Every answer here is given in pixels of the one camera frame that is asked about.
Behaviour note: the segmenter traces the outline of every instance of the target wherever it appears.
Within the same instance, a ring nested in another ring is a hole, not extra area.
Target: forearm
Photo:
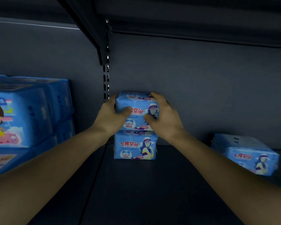
[[[245,224],[281,224],[281,188],[183,132],[170,143]]]
[[[0,224],[23,225],[108,136],[92,128],[0,176]]]

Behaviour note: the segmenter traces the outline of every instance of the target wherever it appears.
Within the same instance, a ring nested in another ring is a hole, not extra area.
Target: person's left hand
[[[103,103],[101,110],[99,110],[97,118],[91,127],[96,131],[103,131],[104,134],[108,135],[108,137],[111,137],[119,131],[120,128],[122,128],[126,119],[132,112],[132,108],[128,106],[122,111],[122,113],[117,114],[114,109],[116,97],[117,95],[114,95],[110,97],[108,101]]]

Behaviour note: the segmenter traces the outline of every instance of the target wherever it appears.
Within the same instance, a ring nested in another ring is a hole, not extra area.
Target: gray back panel
[[[110,51],[110,94],[165,95],[204,142],[220,132],[281,148],[281,49],[112,34]]]
[[[103,103],[97,50],[75,25],[23,22],[0,22],[0,74],[69,79],[76,130],[90,127]]]

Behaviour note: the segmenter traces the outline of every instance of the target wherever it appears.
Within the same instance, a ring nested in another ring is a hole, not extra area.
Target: person's right hand
[[[159,104],[159,118],[155,120],[152,115],[145,114],[144,119],[158,136],[171,143],[175,137],[186,133],[186,131],[177,110],[173,109],[161,94],[155,92],[151,94]]]

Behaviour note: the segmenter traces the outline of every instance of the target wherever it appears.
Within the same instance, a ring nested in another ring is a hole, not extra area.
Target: hand
[[[150,114],[144,115],[145,121],[151,126],[154,132],[169,143],[182,133],[186,133],[180,117],[169,102],[158,93],[152,92],[152,96],[159,104],[159,118],[157,120]]]
[[[114,95],[110,97],[108,101],[103,103],[101,110],[99,110],[97,118],[91,127],[91,129],[104,132],[108,138],[122,128],[126,119],[132,112],[132,108],[128,106],[122,113],[117,114],[114,109],[116,97],[117,95]]]

